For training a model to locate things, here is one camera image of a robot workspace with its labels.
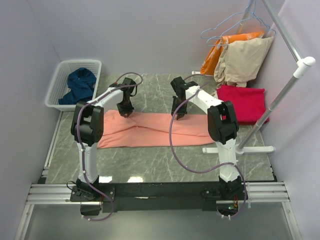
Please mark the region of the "pink t-shirt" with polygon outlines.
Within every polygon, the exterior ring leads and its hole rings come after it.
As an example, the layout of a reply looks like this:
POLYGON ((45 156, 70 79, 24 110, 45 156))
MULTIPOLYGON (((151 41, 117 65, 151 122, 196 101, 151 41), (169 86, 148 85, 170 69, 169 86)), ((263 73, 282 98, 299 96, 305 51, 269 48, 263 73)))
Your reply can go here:
MULTIPOLYGON (((103 135, 97 147, 169 147, 171 119, 169 113, 134 112, 125 118, 117 110, 109 110, 104 114, 103 135)), ((214 142, 208 132, 205 114, 189 114, 174 120, 171 135, 175 147, 201 146, 214 142)))

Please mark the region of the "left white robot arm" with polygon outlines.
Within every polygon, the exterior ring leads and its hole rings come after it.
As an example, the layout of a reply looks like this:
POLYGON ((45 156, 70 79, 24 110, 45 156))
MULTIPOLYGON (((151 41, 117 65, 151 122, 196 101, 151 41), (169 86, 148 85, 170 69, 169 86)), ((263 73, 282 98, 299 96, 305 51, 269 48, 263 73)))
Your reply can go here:
POLYGON ((137 94, 137 87, 138 83, 126 77, 122 83, 111 84, 94 100, 76 104, 70 129, 79 151, 79 175, 75 184, 88 201, 100 195, 96 155, 104 133, 104 114, 116 106, 120 116, 129 117, 134 110, 130 98, 137 94))

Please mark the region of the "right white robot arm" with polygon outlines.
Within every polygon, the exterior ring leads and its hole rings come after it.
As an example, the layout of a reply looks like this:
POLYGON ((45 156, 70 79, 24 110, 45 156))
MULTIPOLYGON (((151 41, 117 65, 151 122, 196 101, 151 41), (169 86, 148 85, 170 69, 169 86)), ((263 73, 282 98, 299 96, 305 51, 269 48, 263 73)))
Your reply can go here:
POLYGON ((231 101, 222 101, 210 95, 194 81, 185 82, 182 77, 176 77, 170 85, 175 92, 171 108, 169 124, 169 144, 174 158, 187 171, 204 174, 219 168, 219 193, 222 198, 230 200, 241 188, 242 179, 237 169, 236 138, 239 123, 231 101), (193 103, 207 115, 207 130, 215 142, 219 164, 209 170, 196 171, 183 165, 177 157, 172 141, 174 120, 179 120, 187 114, 188 102, 193 103))

